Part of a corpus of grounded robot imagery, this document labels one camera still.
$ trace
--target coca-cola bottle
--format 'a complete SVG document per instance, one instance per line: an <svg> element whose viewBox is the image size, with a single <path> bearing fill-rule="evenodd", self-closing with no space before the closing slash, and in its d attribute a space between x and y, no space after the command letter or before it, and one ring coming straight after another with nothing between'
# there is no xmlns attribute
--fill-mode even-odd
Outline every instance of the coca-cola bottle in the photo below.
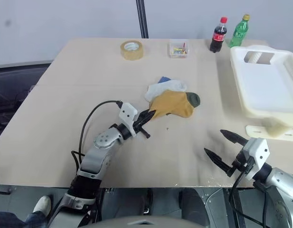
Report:
<svg viewBox="0 0 293 228"><path fill-rule="evenodd" d="M220 19L220 24L215 28L212 43L209 47L209 50L212 52L219 52L224 41L224 36L227 33L226 28L227 17L222 17Z"/></svg>

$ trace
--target jeans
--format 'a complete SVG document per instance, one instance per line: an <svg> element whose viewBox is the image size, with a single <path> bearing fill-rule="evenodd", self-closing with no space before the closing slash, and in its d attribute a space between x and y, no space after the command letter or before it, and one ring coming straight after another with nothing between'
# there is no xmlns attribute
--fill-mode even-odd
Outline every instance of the jeans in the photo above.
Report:
<svg viewBox="0 0 293 228"><path fill-rule="evenodd" d="M23 222L15 214L0 212L0 228L46 228L47 219L41 211L36 211L27 216Z"/></svg>

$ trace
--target white shoe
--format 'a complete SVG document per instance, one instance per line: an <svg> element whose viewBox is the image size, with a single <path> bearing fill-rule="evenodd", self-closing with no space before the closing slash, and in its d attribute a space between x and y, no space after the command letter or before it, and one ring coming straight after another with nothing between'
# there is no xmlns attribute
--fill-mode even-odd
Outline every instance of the white shoe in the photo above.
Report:
<svg viewBox="0 0 293 228"><path fill-rule="evenodd" d="M36 206L33 209L33 212L41 211L46 217L49 215L51 210L51 199L49 196L42 196Z"/></svg>

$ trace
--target tape roll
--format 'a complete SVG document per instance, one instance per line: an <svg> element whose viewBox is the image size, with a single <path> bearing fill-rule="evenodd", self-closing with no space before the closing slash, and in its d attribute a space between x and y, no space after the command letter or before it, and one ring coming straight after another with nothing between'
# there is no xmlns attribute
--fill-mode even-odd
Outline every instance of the tape roll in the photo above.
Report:
<svg viewBox="0 0 293 228"><path fill-rule="evenodd" d="M121 44L121 55L127 60L137 60L143 57L142 43L129 40Z"/></svg>

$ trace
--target table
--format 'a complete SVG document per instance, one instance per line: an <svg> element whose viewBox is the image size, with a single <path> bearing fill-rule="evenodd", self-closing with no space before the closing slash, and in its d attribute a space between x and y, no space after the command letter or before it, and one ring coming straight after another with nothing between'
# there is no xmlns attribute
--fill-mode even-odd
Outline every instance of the table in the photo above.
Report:
<svg viewBox="0 0 293 228"><path fill-rule="evenodd" d="M231 164L241 147L219 132L227 129L248 138L245 126L261 121L242 115L229 48L208 50L208 40L189 40L186 59L168 56L167 39L138 39L144 57L124 60L120 45L127 39L83 38L59 53L0 136L0 184L69 187L76 173L70 154L89 112L100 102L120 99L138 110L148 108L147 85L162 76L179 79L201 105L188 118L168 115L145 125L151 134L129 139L112 160L102 187L230 187L229 178L206 156L206 147ZM248 40L244 45L266 44ZM83 152L93 138L119 123L115 104L93 115ZM293 142L268 140L268 163L293 173ZM251 187L251 182L242 182Z"/></svg>

